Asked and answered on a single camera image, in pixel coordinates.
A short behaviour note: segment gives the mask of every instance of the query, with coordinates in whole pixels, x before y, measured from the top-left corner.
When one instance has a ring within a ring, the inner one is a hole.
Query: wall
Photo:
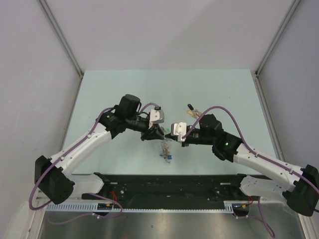
[[[293,0],[48,0],[86,70],[256,69]]]
[[[0,23],[2,238],[28,200],[35,159],[61,146],[80,79],[35,0],[2,1]]]
[[[261,84],[286,160],[316,168],[319,168],[318,12],[319,1],[301,4],[261,73]]]

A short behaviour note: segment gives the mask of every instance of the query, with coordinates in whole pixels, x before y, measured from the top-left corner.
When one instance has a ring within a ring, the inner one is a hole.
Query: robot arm
[[[144,118],[137,111],[140,104],[139,98],[125,95],[119,105],[102,112],[93,127],[71,146],[49,159],[39,157],[35,162],[34,177],[39,189],[55,204],[64,202],[71,195],[98,193],[105,183],[101,174],[72,176],[75,168],[94,150],[127,128],[141,132],[141,140],[163,139],[164,133],[159,126],[164,122],[163,111],[156,107]]]
[[[191,129],[191,126],[184,122],[174,123],[171,126],[171,134],[166,137],[180,142],[182,147],[190,144],[212,145],[212,152],[220,160],[245,165],[272,179],[258,179],[238,174],[232,186],[239,188],[245,195],[287,202],[297,213],[305,216],[313,214],[319,195],[296,174],[302,175],[318,187],[319,173],[316,168],[310,165],[301,168],[260,153],[253,147],[246,147],[241,138],[225,132],[221,122],[214,115],[201,117],[199,126],[200,128]]]

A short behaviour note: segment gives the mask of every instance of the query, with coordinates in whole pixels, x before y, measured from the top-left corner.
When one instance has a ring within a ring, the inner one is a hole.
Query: reflective metal surface
[[[297,214],[278,204],[263,211],[277,239],[304,239]],[[61,226],[48,222],[68,220],[81,213],[46,212],[39,239],[270,239],[255,219],[236,219],[231,214],[126,213],[115,219],[86,216]],[[250,215],[259,216],[253,204]]]

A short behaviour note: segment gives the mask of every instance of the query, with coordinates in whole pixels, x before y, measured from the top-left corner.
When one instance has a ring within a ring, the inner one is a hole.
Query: purple cable
[[[141,108],[140,113],[142,113],[147,107],[149,106],[155,106],[155,107],[160,107],[158,104],[155,104],[153,102],[150,102],[148,104],[146,104],[143,108]]]
[[[260,204],[260,197],[258,198],[258,209],[259,209],[259,212],[260,212],[260,216],[261,218],[257,217],[257,216],[242,216],[242,217],[239,217],[235,214],[234,212],[234,216],[236,217],[236,219],[248,219],[248,218],[252,218],[252,219],[257,219],[259,220],[260,222],[262,222],[264,225],[265,225],[265,228],[267,229],[269,235],[272,237],[272,238],[276,238],[276,235],[275,235],[275,232],[274,230],[271,228],[271,226],[266,222],[265,218],[264,218],[264,214],[261,210],[261,204]]]
[[[198,122],[201,120],[201,118],[202,118],[207,112],[209,112],[209,111],[211,111],[211,110],[213,110],[213,109],[221,109],[221,110],[225,111],[226,113],[228,113],[228,115],[229,115],[229,116],[231,117],[231,119],[233,120],[233,122],[234,122],[234,124],[235,124],[235,126],[236,126],[236,128],[237,128],[237,131],[238,131],[238,133],[239,133],[241,139],[243,140],[244,145],[246,146],[246,148],[247,148],[250,152],[252,152],[254,155],[256,155],[257,153],[256,153],[255,151],[253,151],[253,149],[252,149],[251,147],[249,147],[248,143],[246,142],[246,140],[245,140],[245,138],[244,138],[244,136],[243,136],[243,134],[242,134],[242,132],[241,132],[239,126],[238,126],[238,123],[237,123],[237,121],[236,121],[235,118],[234,118],[234,116],[231,114],[231,112],[229,112],[228,109],[226,109],[226,108],[224,108],[224,107],[222,107],[222,106],[213,106],[213,107],[210,107],[210,108],[208,108],[207,110],[205,110],[205,111],[201,114],[201,116],[195,121],[195,123],[193,124],[193,126],[192,126],[192,127],[189,129],[189,131],[186,133],[186,135],[183,136],[182,138],[186,138],[186,137],[192,132],[192,130],[195,128],[195,126],[198,124]],[[265,159],[266,161],[268,161],[268,162],[270,162],[270,163],[273,163],[273,164],[275,164],[275,165],[277,165],[277,166],[279,166],[279,167],[285,169],[286,171],[291,172],[292,174],[296,175],[297,177],[301,178],[302,180],[304,180],[305,182],[307,182],[307,183],[319,194],[319,189],[318,189],[311,181],[309,181],[307,178],[305,178],[303,175],[301,175],[301,174],[295,172],[294,170],[291,171],[290,168],[288,168],[288,167],[286,167],[286,166],[284,166],[284,165],[281,165],[280,163],[275,162],[275,161],[273,161],[273,160],[271,160],[271,159],[269,159],[269,158],[267,158],[267,157],[265,157],[265,156],[263,156],[263,155],[258,154],[258,157],[260,157],[260,158],[262,158],[262,159]]]
[[[94,123],[93,127],[91,128],[91,130],[89,131],[89,133],[88,133],[87,135],[91,134],[91,133],[95,130],[97,124],[99,123],[99,120],[100,120],[102,114],[103,114],[104,112],[108,111],[108,110],[111,110],[111,109],[112,109],[112,108],[106,108],[106,109],[104,109],[103,111],[101,111],[101,113],[99,114],[99,116],[98,116],[97,119],[95,120],[95,123]],[[54,163],[52,163],[52,164],[44,171],[44,173],[42,173],[42,175],[39,177],[38,181],[35,183],[35,185],[34,185],[32,191],[31,191],[31,194],[30,194],[30,197],[29,197],[29,208],[30,208],[31,210],[36,211],[36,210],[42,209],[42,208],[44,208],[45,206],[47,206],[49,203],[52,202],[52,201],[50,200],[50,201],[46,202],[45,204],[41,205],[40,207],[35,208],[35,207],[32,205],[32,200],[33,200],[33,197],[34,197],[34,194],[35,194],[35,192],[36,192],[37,187],[40,185],[41,181],[44,179],[44,177],[47,175],[47,173],[48,173],[58,162],[61,161],[61,157],[65,157],[65,156],[68,155],[70,152],[72,152],[73,150],[75,150],[78,146],[80,146],[86,139],[88,139],[88,136],[87,136],[87,135],[84,136],[84,138],[82,138],[79,142],[77,142],[73,147],[71,147],[69,150],[67,150],[64,154],[62,154],[57,160],[55,160]]]
[[[122,207],[122,205],[119,204],[118,202],[116,202],[116,201],[114,201],[114,200],[112,200],[112,199],[109,199],[109,198],[102,197],[102,196],[97,195],[97,194],[94,194],[94,193],[89,193],[89,194],[91,194],[91,195],[93,195],[93,196],[95,196],[95,197],[98,197],[98,198],[101,198],[101,199],[110,201],[110,202],[112,202],[112,203],[118,205],[118,206],[120,207],[120,209],[121,209],[120,212],[117,213],[117,214],[115,214],[115,215],[113,215],[113,216],[101,216],[101,215],[96,215],[96,214],[94,214],[94,213],[84,213],[84,214],[78,215],[78,216],[76,216],[76,217],[74,217],[74,218],[71,218],[71,219],[69,219],[69,220],[67,220],[67,221],[59,222],[59,223],[53,222],[53,221],[50,220],[50,218],[48,218],[48,222],[51,223],[51,224],[53,224],[53,225],[64,225],[64,224],[70,223],[70,222],[72,222],[72,221],[74,221],[74,220],[77,220],[77,219],[82,218],[82,217],[85,217],[85,216],[94,215],[94,216],[100,217],[100,218],[116,218],[116,217],[118,217],[119,215],[121,215],[121,214],[123,213],[123,207]]]

